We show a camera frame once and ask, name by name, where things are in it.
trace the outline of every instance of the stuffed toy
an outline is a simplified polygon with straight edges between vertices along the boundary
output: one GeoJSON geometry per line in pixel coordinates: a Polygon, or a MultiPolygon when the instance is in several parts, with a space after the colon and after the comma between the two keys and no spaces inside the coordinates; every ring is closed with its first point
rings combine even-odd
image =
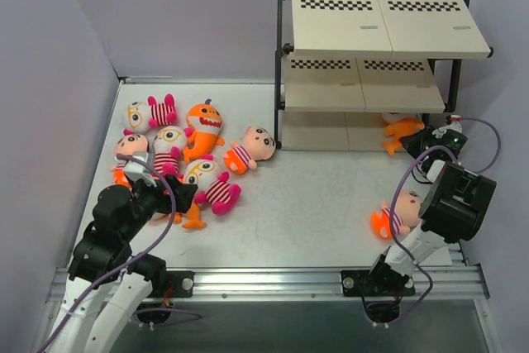
{"type": "Polygon", "coordinates": [[[275,141],[261,127],[248,127],[242,144],[231,142],[231,148],[224,154],[224,164],[234,174],[244,174],[256,169],[259,160],[268,160],[275,152],[275,141]]]}
{"type": "Polygon", "coordinates": [[[151,128],[175,124],[176,118],[171,94],[165,96],[164,103],[157,103],[154,97],[149,97],[147,103],[134,102],[126,107],[123,113],[124,134],[145,134],[151,128]]]}
{"type": "Polygon", "coordinates": [[[188,126],[193,130],[188,139],[192,146],[183,150],[183,159],[186,163],[208,155],[215,145],[224,145],[224,140],[219,136],[222,117],[210,103],[211,99],[207,99],[205,103],[195,105],[186,116],[188,126]]]}

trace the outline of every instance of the shelf board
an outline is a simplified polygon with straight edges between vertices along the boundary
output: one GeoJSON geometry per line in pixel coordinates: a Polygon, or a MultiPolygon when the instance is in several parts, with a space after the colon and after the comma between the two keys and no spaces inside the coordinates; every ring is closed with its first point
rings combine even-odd
{"type": "Polygon", "coordinates": [[[283,112],[281,148],[349,150],[344,113],[283,112]]]}
{"type": "Polygon", "coordinates": [[[427,60],[357,61],[366,112],[444,112],[427,60]]]}
{"type": "Polygon", "coordinates": [[[287,112],[363,112],[364,94],[354,58],[284,58],[287,112]]]}
{"type": "Polygon", "coordinates": [[[391,58],[478,59],[489,47],[463,0],[379,0],[391,58]]]}
{"type": "Polygon", "coordinates": [[[393,51],[378,0],[292,0],[292,16],[300,55],[354,51],[388,58],[393,51]]]}

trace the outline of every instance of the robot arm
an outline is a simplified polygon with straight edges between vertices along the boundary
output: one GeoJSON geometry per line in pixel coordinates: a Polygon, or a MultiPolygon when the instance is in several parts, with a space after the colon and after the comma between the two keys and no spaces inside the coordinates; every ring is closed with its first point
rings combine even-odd
{"type": "Polygon", "coordinates": [[[422,224],[401,242],[414,260],[402,247],[391,246],[375,262],[367,283],[380,293],[400,294],[416,264],[443,246],[475,236],[495,188],[491,179],[446,162],[421,205],[422,224]]]}

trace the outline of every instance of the black and white checkered strip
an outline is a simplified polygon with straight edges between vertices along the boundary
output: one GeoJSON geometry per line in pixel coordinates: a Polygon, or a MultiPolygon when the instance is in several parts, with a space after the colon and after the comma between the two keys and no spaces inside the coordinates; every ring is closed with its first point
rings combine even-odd
{"type": "Polygon", "coordinates": [[[290,60],[292,69],[350,69],[350,60],[290,60]]]}
{"type": "Polygon", "coordinates": [[[421,61],[373,61],[364,60],[364,68],[372,70],[424,70],[421,61]]]}
{"type": "Polygon", "coordinates": [[[401,12],[460,12],[457,2],[400,2],[388,0],[389,10],[401,12]]]}
{"type": "Polygon", "coordinates": [[[301,8],[311,8],[320,10],[356,10],[371,11],[370,0],[301,0],[301,8]]]}

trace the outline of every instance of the white shelf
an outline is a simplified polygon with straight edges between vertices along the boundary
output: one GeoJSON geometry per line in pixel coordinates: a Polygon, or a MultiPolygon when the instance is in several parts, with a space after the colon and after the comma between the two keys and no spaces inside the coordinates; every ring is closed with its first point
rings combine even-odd
{"type": "Polygon", "coordinates": [[[385,58],[392,51],[378,0],[292,0],[292,19],[300,55],[354,51],[385,58]]]}
{"type": "Polygon", "coordinates": [[[490,49],[463,0],[379,0],[392,58],[479,59],[490,49]]]}
{"type": "Polygon", "coordinates": [[[442,113],[445,104],[427,60],[361,60],[366,112],[442,113]]]}
{"type": "MultiPolygon", "coordinates": [[[[112,147],[122,136],[122,111],[150,95],[172,93],[183,126],[186,111],[206,98],[221,112],[226,142],[238,141],[249,125],[274,126],[272,84],[125,84],[117,95],[77,241],[92,221],[99,192],[112,183],[112,147]]],[[[308,136],[317,140],[319,136],[308,136]]],[[[227,146],[213,152],[220,159],[227,146]]],[[[378,240],[369,215],[389,200],[411,159],[385,153],[278,150],[256,171],[233,177],[242,187],[240,202],[226,216],[203,211],[207,227],[187,231],[174,225],[152,252],[177,268],[371,266],[388,242],[378,240]]],[[[407,188],[426,193],[409,180],[407,188]]],[[[149,222],[131,243],[134,253],[160,235],[162,222],[149,222]]],[[[451,265],[445,248],[427,265],[451,265]]]]}
{"type": "Polygon", "coordinates": [[[463,0],[292,0],[300,55],[480,59],[490,49],[463,0]]]}
{"type": "Polygon", "coordinates": [[[354,58],[284,59],[285,110],[301,112],[363,112],[364,94],[354,58]]]}

